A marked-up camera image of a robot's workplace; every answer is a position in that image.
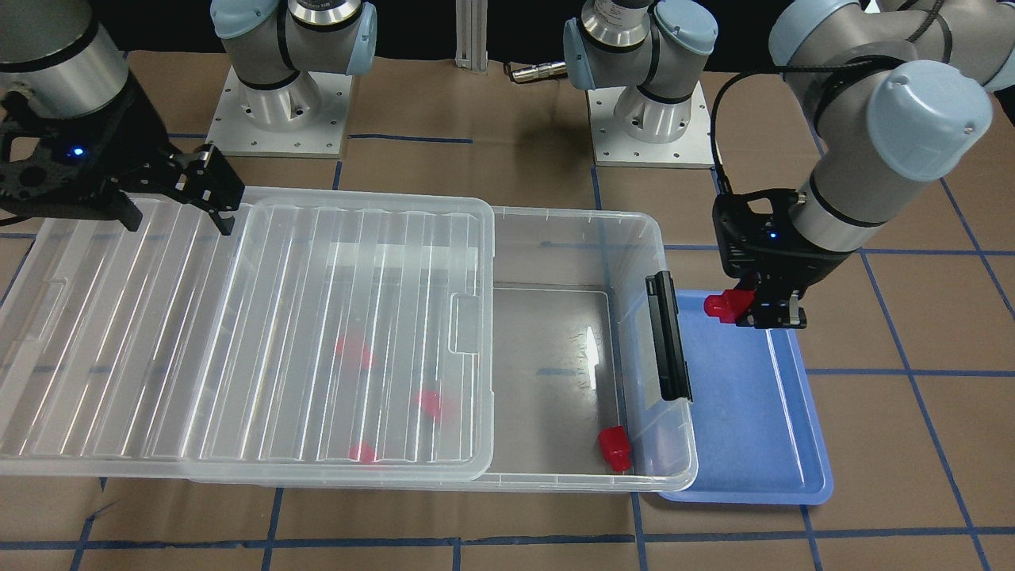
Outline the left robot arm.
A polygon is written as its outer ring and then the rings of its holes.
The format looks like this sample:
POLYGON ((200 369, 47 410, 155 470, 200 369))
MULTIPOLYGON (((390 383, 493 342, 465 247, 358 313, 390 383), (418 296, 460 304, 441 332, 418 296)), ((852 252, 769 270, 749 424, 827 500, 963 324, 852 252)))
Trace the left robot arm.
MULTIPOLYGON (((376 53, 366 1, 213 1, 243 108, 263 130, 316 108, 311 75, 364 75, 376 53)), ((684 133, 718 39, 693 1, 587 1, 563 26, 561 68, 579 90, 619 88, 617 131, 646 144, 684 133)), ((794 1, 771 28, 782 75, 826 154, 797 189, 735 193, 718 152, 713 222, 735 288, 710 295, 710 318, 739 328, 804 328, 800 305, 929 183, 946 176, 992 123, 989 96, 1013 85, 1013 4, 997 1, 794 1)))

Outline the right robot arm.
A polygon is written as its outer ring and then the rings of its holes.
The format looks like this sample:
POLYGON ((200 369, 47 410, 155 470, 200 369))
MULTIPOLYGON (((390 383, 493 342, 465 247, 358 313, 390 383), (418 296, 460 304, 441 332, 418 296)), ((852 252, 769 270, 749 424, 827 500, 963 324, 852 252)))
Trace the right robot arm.
POLYGON ((186 157, 86 1, 4 1, 2 210, 116 220, 136 230, 132 193, 193 205, 186 157))

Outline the arm base mount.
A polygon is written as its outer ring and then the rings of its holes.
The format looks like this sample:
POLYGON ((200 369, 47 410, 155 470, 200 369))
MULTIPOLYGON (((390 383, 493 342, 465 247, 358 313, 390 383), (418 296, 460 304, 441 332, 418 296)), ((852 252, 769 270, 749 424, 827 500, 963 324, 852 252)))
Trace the arm base mount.
POLYGON ((353 79, 376 54, 366 1, 214 1, 231 69, 207 141, 228 156, 339 158, 353 79))
POLYGON ((700 79, 718 22, 695 1, 587 1, 565 23, 572 85, 587 94, 600 167, 708 169, 700 79))

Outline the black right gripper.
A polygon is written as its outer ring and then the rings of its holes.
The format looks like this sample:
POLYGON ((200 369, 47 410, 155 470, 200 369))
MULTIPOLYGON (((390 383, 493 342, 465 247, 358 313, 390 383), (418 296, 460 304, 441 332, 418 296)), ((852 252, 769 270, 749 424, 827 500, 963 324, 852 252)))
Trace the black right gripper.
POLYGON ((246 185, 222 151, 182 153, 135 76, 109 104, 77 118, 43 118, 26 90, 2 97, 1 206, 16 217, 120 221, 139 230, 130 193, 167 196, 232 234, 246 185))

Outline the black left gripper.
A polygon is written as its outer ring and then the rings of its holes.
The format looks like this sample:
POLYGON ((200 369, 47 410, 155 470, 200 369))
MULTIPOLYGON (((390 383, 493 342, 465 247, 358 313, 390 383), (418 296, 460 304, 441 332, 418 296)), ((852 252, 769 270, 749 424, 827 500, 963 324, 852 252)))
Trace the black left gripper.
POLYGON ((713 223, 722 270, 752 295, 739 328, 807 328, 800 301, 860 248, 860 226, 812 188, 718 193, 713 223))

